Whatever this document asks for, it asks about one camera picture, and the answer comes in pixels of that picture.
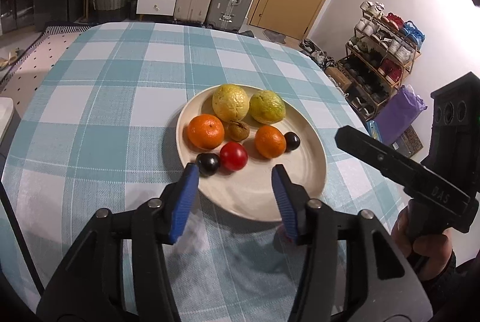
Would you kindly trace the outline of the person's right hand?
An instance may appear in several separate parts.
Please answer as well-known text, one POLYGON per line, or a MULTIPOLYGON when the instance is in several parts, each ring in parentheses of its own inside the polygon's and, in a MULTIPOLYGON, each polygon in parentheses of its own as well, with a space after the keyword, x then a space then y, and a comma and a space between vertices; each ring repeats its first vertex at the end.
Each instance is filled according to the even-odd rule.
POLYGON ((405 257, 410 256, 412 252, 427 257, 425 266, 417 274, 421 281, 436 278, 447 267, 452 256, 449 230, 445 230, 442 234, 421 236, 414 242, 410 242, 407 237, 407 229, 408 208, 405 207, 397 217, 391 237, 405 257))

